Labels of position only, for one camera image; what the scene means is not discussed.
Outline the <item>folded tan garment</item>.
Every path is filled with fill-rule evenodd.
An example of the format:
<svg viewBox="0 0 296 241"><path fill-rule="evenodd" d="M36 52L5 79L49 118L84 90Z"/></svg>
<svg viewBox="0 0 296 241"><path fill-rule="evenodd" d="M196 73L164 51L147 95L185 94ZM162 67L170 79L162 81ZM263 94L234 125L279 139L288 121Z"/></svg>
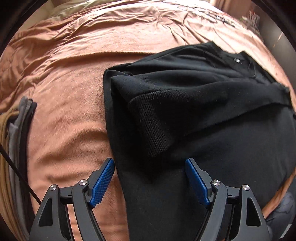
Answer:
<svg viewBox="0 0 296 241"><path fill-rule="evenodd" d="M8 152L8 128L7 122L10 118L19 114L17 108L10 108L6 113L1 114L1 145ZM17 218L16 208L12 199L10 184L9 165L1 155L1 216L8 226L11 233L17 240L26 240L22 229L20 228L19 219Z"/></svg>

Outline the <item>white rack on cabinet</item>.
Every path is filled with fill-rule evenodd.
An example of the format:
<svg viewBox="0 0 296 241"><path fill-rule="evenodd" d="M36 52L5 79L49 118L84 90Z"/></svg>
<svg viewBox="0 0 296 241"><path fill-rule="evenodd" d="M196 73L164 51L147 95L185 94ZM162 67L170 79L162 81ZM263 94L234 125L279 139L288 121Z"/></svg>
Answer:
<svg viewBox="0 0 296 241"><path fill-rule="evenodd" d="M260 35L260 32L259 32L260 16L257 15L253 10L249 10L248 16L242 16L240 20L248 28L248 30L251 30L258 36Z"/></svg>

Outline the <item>folded grey garment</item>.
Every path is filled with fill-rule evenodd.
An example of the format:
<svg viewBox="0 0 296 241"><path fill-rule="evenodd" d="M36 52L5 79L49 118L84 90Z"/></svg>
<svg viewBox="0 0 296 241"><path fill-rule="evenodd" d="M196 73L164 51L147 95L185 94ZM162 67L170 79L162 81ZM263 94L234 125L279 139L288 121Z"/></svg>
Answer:
<svg viewBox="0 0 296 241"><path fill-rule="evenodd" d="M32 99L22 97L17 108L19 114L8 124L9 157L26 181L28 180L27 138L36 107L37 104ZM16 217L25 239L28 239L35 217L31 196L26 185L18 178L13 169L10 169L10 184Z"/></svg>

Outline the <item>brown terry bed blanket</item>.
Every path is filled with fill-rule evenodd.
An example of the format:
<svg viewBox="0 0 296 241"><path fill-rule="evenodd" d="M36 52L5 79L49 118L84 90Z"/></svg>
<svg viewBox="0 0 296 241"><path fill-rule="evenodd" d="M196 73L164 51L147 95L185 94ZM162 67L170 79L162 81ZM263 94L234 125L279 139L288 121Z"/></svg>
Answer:
<svg viewBox="0 0 296 241"><path fill-rule="evenodd" d="M295 93L262 40L233 16L200 1L118 1L48 19L15 35L1 60L1 111L22 96L37 103L28 136L28 181L43 197L48 186L68 186L112 157L107 134L105 70L173 48L212 42L231 54L247 53ZM280 192L265 207L269 216ZM107 240L131 240L118 173L94 210Z"/></svg>

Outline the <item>patterned grey trouser leg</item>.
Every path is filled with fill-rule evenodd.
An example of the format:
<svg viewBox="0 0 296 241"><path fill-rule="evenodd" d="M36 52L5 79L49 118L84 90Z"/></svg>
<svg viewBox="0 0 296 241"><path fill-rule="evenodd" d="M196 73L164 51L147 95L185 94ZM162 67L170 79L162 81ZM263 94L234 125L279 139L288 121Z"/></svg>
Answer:
<svg viewBox="0 0 296 241"><path fill-rule="evenodd" d="M287 192L277 208L269 214L266 224L271 240L279 240L285 229L295 217L295 201L290 192Z"/></svg>

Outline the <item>black long-sleeve sweater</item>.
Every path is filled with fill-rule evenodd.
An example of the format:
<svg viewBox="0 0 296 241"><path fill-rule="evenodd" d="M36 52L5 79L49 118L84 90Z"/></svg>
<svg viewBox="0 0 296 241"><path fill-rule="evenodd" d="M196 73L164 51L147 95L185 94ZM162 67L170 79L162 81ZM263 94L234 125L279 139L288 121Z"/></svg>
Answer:
<svg viewBox="0 0 296 241"><path fill-rule="evenodd" d="M212 42L105 70L107 134L131 240L193 240L205 215L185 161L265 207L295 168L290 90Z"/></svg>

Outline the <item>beige bed sheet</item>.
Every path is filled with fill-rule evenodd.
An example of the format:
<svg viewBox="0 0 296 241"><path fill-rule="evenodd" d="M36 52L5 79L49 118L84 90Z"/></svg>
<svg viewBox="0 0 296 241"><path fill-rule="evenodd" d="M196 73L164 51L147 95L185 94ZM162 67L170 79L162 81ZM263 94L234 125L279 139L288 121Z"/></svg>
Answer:
<svg viewBox="0 0 296 241"><path fill-rule="evenodd" d="M63 19L69 15L77 13L83 9L91 8L101 4L112 3L113 0L88 0L88 1L68 1L57 7L53 8L48 18L60 18Z"/></svg>

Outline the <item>dark wardrobe doors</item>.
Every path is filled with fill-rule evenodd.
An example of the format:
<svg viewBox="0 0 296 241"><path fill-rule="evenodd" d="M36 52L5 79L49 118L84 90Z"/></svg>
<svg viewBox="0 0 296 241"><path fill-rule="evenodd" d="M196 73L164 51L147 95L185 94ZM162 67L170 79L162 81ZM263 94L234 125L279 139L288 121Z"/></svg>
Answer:
<svg viewBox="0 0 296 241"><path fill-rule="evenodd" d="M295 70L295 50L277 24L264 13L260 13L259 31L264 44L280 63L286 73Z"/></svg>

